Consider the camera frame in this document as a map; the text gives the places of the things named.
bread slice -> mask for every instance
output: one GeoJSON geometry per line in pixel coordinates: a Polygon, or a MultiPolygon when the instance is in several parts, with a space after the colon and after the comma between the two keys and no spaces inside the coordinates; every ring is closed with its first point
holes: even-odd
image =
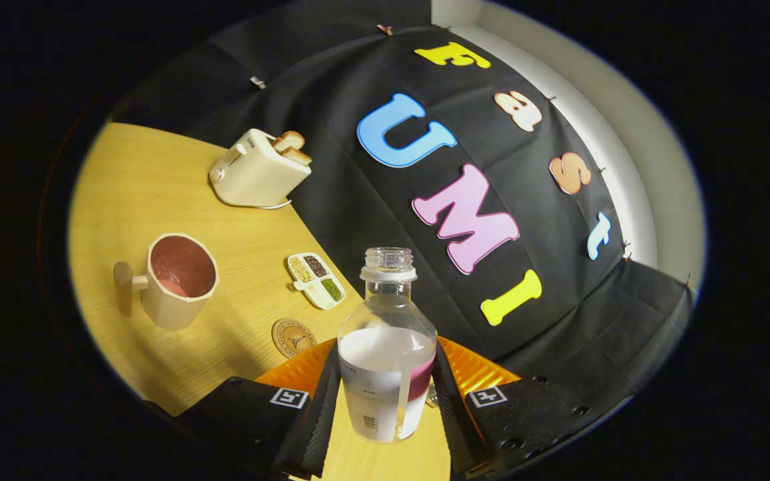
{"type": "Polygon", "coordinates": [[[309,156],[306,156],[302,152],[299,152],[298,149],[294,149],[293,147],[287,147],[286,149],[281,151],[282,158],[288,158],[291,161],[297,162],[298,164],[302,165],[308,165],[311,164],[313,161],[312,158],[309,156]]]}
{"type": "Polygon", "coordinates": [[[295,130],[288,130],[281,137],[272,140],[272,147],[278,152],[284,152],[288,148],[301,150],[305,146],[305,137],[295,130]]]}

white tray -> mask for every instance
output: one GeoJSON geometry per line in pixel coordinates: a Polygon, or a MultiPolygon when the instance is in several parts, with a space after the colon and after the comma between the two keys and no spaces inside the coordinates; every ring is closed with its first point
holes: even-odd
{"type": "Polygon", "coordinates": [[[315,255],[315,253],[298,253],[297,255],[291,255],[287,258],[287,268],[290,270],[290,275],[293,276],[293,286],[296,287],[297,290],[302,291],[305,293],[305,296],[311,301],[311,304],[315,305],[316,307],[319,307],[320,309],[331,309],[332,307],[335,307],[336,305],[340,304],[340,302],[343,301],[343,299],[346,299],[346,290],[343,289],[343,285],[340,284],[340,281],[337,280],[337,277],[332,274],[331,269],[329,268],[329,265],[326,264],[326,262],[318,255],[315,255]],[[312,256],[312,258],[317,259],[317,262],[320,263],[321,266],[323,266],[324,270],[326,271],[326,275],[322,277],[318,277],[317,274],[314,273],[314,271],[311,269],[311,266],[308,265],[308,262],[305,261],[305,257],[312,256]],[[302,267],[311,274],[311,277],[313,277],[313,280],[309,283],[303,283],[299,279],[299,276],[297,276],[296,271],[293,270],[293,265],[290,264],[291,259],[297,258],[302,262],[302,267]],[[335,301],[330,295],[329,291],[325,289],[325,287],[322,284],[322,281],[326,279],[331,279],[335,286],[337,286],[337,289],[340,290],[340,299],[338,301],[335,301]]]}

table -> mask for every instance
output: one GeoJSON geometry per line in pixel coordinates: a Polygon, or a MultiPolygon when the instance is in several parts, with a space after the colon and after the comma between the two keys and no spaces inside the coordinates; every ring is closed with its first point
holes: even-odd
{"type": "MultiPolygon", "coordinates": [[[[327,341],[362,301],[292,204],[261,210],[218,200],[207,173],[224,152],[181,135],[109,123],[86,158],[71,205],[67,256],[86,325],[135,395],[172,416],[232,375],[254,379],[284,362],[271,338],[276,320],[296,319],[327,341]],[[216,293],[195,322],[177,332],[154,325],[138,294],[132,316],[120,314],[112,282],[118,261],[143,274],[147,247],[163,232],[197,238],[219,271],[216,293]],[[303,252],[320,255],[347,287],[337,307],[313,307],[291,286],[287,256],[303,252]]],[[[360,267],[363,258],[358,253],[360,267]]],[[[424,406],[415,435],[395,445],[363,441],[346,414],[340,387],[323,479],[449,479],[438,409],[424,406]]]]}

divided tray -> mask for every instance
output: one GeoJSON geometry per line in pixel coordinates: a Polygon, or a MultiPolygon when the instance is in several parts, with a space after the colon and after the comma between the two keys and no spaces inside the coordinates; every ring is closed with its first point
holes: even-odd
{"type": "Polygon", "coordinates": [[[287,258],[287,268],[295,280],[293,286],[305,293],[311,304],[320,309],[331,309],[346,298],[346,290],[332,274],[329,265],[315,253],[299,253],[287,258]],[[334,297],[326,286],[331,286],[334,297]]]}

blue letter u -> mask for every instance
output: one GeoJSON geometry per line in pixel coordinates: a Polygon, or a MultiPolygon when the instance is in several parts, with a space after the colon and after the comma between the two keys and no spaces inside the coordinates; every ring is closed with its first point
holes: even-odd
{"type": "Polygon", "coordinates": [[[366,118],[358,122],[358,141],[379,162],[388,167],[409,167],[441,146],[453,147],[456,137],[439,122],[430,122],[430,131],[403,149],[395,149],[385,141],[385,133],[407,118],[422,118],[427,115],[424,107],[406,94],[394,94],[366,118]]]}

